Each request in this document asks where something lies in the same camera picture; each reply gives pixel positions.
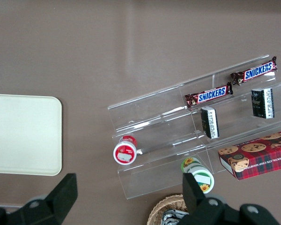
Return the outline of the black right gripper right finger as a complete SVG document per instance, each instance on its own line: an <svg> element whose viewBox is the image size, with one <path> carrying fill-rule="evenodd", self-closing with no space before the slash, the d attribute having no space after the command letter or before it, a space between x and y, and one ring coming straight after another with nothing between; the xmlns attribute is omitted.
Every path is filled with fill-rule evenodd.
<svg viewBox="0 0 281 225"><path fill-rule="evenodd" d="M278 225L264 207L243 204L235 210L215 197L206 197L191 173L183 174L183 199L189 214L179 225Z"/></svg>

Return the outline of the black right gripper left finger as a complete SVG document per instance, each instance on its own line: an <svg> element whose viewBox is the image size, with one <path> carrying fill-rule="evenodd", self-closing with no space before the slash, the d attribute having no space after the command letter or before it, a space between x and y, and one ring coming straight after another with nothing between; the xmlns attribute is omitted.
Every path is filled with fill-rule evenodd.
<svg viewBox="0 0 281 225"><path fill-rule="evenodd" d="M8 214L0 207L0 225L60 225L78 197L77 176L68 173L45 197Z"/></svg>

